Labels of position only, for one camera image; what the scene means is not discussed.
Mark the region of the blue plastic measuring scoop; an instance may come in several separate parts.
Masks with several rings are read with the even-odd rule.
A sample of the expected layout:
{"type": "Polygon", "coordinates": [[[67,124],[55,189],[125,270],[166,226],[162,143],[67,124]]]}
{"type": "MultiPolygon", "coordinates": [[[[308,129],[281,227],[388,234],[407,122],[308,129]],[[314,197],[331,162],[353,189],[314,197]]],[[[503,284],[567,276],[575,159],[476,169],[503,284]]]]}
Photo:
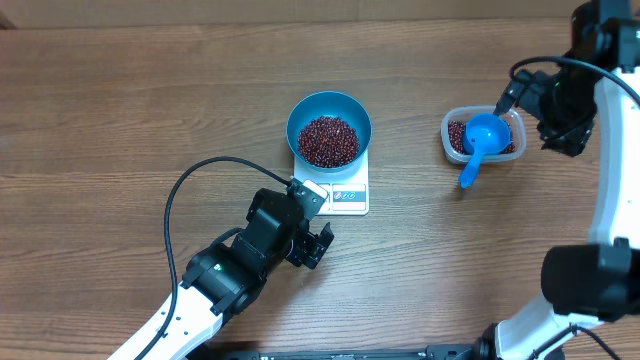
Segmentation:
{"type": "Polygon", "coordinates": [[[511,143],[511,130],[500,117],[481,114],[467,124],[463,145],[471,155],[458,180],[463,189],[469,188],[476,180],[485,156],[500,154],[511,143]]]}

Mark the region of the red adzuki beans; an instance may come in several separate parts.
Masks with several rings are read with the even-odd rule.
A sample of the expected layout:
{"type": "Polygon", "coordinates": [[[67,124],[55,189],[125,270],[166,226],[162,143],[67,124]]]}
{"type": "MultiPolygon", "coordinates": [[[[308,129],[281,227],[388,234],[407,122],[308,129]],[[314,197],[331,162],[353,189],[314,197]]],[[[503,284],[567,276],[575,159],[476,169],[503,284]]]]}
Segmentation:
{"type": "Polygon", "coordinates": [[[341,117],[312,120],[300,131],[297,142],[301,156],[320,168],[348,165],[360,150],[356,130],[341,117]]]}

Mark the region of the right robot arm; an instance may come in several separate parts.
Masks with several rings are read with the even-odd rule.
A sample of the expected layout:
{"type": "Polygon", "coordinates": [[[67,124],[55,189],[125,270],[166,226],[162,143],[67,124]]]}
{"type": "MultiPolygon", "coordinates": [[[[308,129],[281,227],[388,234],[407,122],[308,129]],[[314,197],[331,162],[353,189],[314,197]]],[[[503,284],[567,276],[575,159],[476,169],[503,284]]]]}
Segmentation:
{"type": "Polygon", "coordinates": [[[577,156],[600,128],[598,195],[584,245],[551,248],[541,292],[489,326],[469,359],[561,359],[572,337],[639,313],[639,21],[627,0],[589,0],[562,56],[515,63],[495,114],[537,119],[546,149],[577,156]]]}

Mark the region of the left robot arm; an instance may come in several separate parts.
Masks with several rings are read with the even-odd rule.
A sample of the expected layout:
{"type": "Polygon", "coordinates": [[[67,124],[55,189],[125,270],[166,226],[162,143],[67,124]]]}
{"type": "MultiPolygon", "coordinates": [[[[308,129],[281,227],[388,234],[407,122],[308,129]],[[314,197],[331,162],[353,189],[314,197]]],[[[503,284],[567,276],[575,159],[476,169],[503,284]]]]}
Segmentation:
{"type": "Polygon", "coordinates": [[[166,299],[110,360],[185,359],[257,299],[282,261],[316,268],[334,235],[329,225],[311,233],[309,222],[329,198],[327,187],[310,180],[292,179],[285,193],[256,192],[247,226],[197,253],[178,284],[176,307],[166,299]]]}

